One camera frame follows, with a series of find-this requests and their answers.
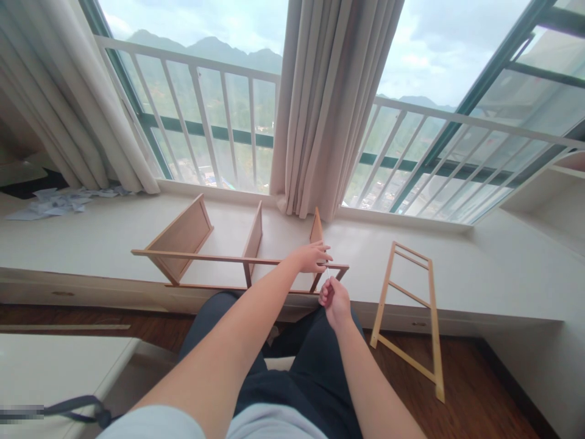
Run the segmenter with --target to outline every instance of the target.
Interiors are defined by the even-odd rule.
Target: sky
[[[115,38],[138,29],[189,46],[215,36],[282,55],[286,0],[99,0]],[[456,107],[529,0],[405,0],[378,93]]]

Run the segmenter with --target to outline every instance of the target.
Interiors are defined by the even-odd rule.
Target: crumpled paper
[[[33,194],[36,201],[29,204],[26,209],[6,215],[7,220],[33,221],[47,218],[49,216],[62,216],[69,212],[85,212],[85,204],[93,201],[91,197],[98,196],[112,198],[115,196],[135,195],[122,186],[111,187],[99,191],[81,188],[75,192],[61,194],[57,188],[42,189]]]

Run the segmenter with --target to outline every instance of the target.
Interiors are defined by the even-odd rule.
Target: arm
[[[322,273],[333,260],[322,241],[303,246],[260,279],[207,336],[133,408],[170,405],[191,415],[211,438],[224,438],[238,393],[299,272]]]
[[[425,439],[420,427],[380,371],[352,319],[349,294],[331,277],[319,295],[335,331],[349,393],[365,439]]]

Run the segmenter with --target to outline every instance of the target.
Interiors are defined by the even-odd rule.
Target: window
[[[585,131],[582,2],[451,3],[405,1],[346,205],[472,224],[566,150],[506,126]]]
[[[267,193],[286,0],[80,2],[162,175]]]

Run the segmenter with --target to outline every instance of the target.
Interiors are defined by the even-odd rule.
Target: curtain
[[[77,1],[0,0],[0,87],[70,186],[160,191]]]
[[[290,1],[271,195],[331,221],[353,170],[403,0]]]

